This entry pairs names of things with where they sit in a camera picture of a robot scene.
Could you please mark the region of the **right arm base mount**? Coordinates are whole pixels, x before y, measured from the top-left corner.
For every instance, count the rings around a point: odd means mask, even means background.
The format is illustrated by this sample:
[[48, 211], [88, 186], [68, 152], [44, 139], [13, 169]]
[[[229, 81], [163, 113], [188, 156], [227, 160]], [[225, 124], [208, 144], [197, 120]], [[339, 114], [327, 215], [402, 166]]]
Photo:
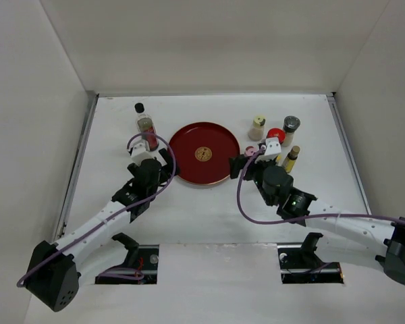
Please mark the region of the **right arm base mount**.
[[321, 233], [309, 233], [303, 242], [277, 245], [283, 284], [343, 284], [340, 264], [323, 262], [316, 254]]

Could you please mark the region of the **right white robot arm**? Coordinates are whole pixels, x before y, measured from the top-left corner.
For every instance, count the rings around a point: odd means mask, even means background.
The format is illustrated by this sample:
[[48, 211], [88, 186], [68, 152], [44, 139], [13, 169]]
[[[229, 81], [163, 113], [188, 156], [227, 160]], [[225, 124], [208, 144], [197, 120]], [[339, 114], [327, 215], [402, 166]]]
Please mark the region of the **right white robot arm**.
[[299, 257], [307, 267], [330, 259], [383, 272], [405, 286], [405, 217], [353, 214], [294, 187], [294, 179], [275, 161], [258, 155], [229, 159], [230, 177], [255, 184], [266, 205], [276, 207], [278, 225], [309, 227]]

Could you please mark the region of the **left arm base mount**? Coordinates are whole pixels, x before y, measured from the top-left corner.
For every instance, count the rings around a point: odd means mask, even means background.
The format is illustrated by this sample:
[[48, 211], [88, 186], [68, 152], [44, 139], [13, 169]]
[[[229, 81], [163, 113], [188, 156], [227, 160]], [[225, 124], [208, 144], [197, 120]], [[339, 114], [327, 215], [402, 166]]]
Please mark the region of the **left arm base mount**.
[[157, 283], [159, 266], [159, 245], [140, 245], [119, 233], [112, 240], [126, 250], [124, 260], [113, 265], [95, 277], [96, 285], [154, 285]]

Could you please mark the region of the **pink-capped spice shaker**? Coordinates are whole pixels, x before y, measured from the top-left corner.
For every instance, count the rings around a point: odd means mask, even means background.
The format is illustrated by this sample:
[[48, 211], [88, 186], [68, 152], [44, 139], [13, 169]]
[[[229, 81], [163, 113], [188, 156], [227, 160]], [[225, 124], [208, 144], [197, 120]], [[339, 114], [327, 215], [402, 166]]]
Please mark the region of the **pink-capped spice shaker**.
[[258, 147], [257, 146], [248, 146], [246, 147], [245, 151], [244, 151], [244, 155], [246, 157], [251, 157], [253, 156], [257, 151], [258, 151]]

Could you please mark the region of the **yellow-capped spice shaker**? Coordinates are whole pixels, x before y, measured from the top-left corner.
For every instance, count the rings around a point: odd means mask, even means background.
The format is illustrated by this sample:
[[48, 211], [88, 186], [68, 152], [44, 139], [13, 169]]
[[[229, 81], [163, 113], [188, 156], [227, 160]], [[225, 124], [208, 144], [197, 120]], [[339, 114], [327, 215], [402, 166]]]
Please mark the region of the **yellow-capped spice shaker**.
[[252, 141], [260, 141], [264, 136], [266, 118], [262, 115], [255, 116], [248, 131], [248, 137]]

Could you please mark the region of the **tall black-capped sauce bottle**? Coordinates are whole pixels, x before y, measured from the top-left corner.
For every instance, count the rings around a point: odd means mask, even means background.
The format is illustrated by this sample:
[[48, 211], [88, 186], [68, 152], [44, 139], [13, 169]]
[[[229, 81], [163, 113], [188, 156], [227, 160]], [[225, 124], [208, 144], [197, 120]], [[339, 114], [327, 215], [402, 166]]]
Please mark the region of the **tall black-capped sauce bottle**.
[[146, 113], [142, 103], [136, 103], [134, 109], [137, 113], [136, 124], [140, 133], [143, 133], [142, 138], [146, 141], [149, 151], [155, 151], [159, 142], [155, 136], [155, 126], [152, 118]]

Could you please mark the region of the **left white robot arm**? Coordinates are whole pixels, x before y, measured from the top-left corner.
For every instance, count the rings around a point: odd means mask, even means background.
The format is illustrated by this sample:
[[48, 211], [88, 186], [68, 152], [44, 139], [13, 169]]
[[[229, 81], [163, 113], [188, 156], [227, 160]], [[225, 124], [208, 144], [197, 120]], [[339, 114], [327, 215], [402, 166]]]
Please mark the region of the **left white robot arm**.
[[136, 265], [138, 245], [124, 231], [149, 209], [178, 174], [179, 167], [172, 149], [162, 148], [154, 156], [129, 164], [128, 171], [130, 180], [94, 215], [79, 226], [65, 230], [56, 240], [43, 240], [34, 247], [18, 286], [27, 289], [53, 312], [62, 311], [74, 299], [85, 262], [108, 243], [123, 244], [114, 257], [121, 268], [131, 269]]

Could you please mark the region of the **red-lidded sauce jar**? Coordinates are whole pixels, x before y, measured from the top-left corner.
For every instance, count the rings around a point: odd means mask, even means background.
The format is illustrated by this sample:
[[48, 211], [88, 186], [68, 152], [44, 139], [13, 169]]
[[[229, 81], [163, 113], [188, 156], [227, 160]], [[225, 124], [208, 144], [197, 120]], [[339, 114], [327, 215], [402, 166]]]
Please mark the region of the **red-lidded sauce jar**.
[[280, 128], [271, 128], [267, 132], [266, 138], [276, 138], [280, 144], [283, 144], [286, 138], [286, 133]]

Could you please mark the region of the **small gold-capped oil bottle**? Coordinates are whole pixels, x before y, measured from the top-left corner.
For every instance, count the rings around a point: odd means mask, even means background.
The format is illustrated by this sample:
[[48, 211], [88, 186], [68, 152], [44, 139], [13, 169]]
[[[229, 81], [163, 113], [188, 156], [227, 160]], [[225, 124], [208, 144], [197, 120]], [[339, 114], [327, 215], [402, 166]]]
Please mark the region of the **small gold-capped oil bottle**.
[[290, 173], [296, 163], [298, 155], [300, 153], [299, 146], [293, 146], [290, 152], [287, 154], [285, 159], [283, 160], [282, 167], [286, 171], [286, 173]]

